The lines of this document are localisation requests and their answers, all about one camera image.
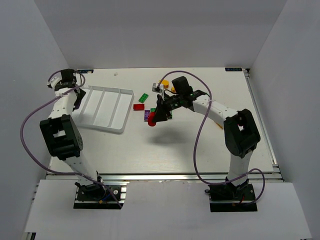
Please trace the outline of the red curved lego brick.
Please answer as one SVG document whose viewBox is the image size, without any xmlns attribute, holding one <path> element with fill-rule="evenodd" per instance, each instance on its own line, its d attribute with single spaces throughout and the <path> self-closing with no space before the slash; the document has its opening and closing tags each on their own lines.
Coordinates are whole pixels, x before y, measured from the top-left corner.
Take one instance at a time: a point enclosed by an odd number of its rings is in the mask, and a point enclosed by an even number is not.
<svg viewBox="0 0 320 240">
<path fill-rule="evenodd" d="M 148 119 L 147 119 L 147 123 L 150 127 L 154 127 L 157 123 L 155 122 L 155 116 L 156 116 L 156 113 L 153 111 L 153 112 L 150 112 L 149 116 L 148 116 Z"/>
</svg>

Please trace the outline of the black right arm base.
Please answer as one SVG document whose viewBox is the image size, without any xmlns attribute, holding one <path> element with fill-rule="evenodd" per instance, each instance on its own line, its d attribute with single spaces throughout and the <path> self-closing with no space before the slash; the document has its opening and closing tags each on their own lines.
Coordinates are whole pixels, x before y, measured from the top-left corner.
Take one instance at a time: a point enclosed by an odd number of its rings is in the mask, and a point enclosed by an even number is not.
<svg viewBox="0 0 320 240">
<path fill-rule="evenodd" d="M 209 197 L 211 213 L 257 212 L 258 207 L 252 184 L 233 191 L 230 185 L 209 185 L 204 191 Z"/>
</svg>

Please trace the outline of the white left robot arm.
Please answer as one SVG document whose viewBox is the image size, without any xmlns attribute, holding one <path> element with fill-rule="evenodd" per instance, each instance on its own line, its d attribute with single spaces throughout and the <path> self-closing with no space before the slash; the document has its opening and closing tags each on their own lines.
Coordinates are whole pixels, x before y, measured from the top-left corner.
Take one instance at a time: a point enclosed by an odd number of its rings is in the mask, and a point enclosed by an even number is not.
<svg viewBox="0 0 320 240">
<path fill-rule="evenodd" d="M 79 187 L 89 186 L 92 181 L 99 180 L 99 175 L 83 153 L 84 142 L 72 118 L 86 92 L 77 84 L 75 70 L 63 69 L 60 74 L 48 81 L 56 100 L 48 118 L 40 122 L 40 130 L 50 155 L 68 165 L 73 173 L 78 173 Z"/>
</svg>

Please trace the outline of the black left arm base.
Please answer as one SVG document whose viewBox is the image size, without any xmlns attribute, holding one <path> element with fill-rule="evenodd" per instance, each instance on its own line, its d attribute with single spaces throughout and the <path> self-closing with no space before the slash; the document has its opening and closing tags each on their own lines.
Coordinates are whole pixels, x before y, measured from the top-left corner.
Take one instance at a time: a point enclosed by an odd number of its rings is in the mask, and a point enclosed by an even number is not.
<svg viewBox="0 0 320 240">
<path fill-rule="evenodd" d="M 124 200 L 121 199 L 122 186 L 112 184 L 108 188 L 116 198 L 118 203 L 113 198 L 110 191 L 104 186 L 97 185 L 95 183 L 84 186 L 78 182 L 76 185 L 76 194 L 74 199 L 73 208 L 78 210 L 120 210 L 124 204 Z"/>
</svg>

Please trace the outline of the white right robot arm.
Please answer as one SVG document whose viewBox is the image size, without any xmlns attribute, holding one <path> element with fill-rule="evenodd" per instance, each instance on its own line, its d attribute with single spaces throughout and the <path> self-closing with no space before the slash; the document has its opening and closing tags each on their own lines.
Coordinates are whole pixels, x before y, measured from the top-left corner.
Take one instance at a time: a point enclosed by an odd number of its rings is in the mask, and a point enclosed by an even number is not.
<svg viewBox="0 0 320 240">
<path fill-rule="evenodd" d="M 253 151 L 261 140 L 256 122 L 250 110 L 234 110 L 213 100 L 202 90 L 193 90 L 185 76 L 172 80 L 175 94 L 157 95 L 156 108 L 148 117 L 148 125 L 165 122 L 172 117 L 172 111 L 186 108 L 222 127 L 225 145 L 230 152 L 227 184 L 236 188 L 248 182 L 249 163 Z"/>
</svg>

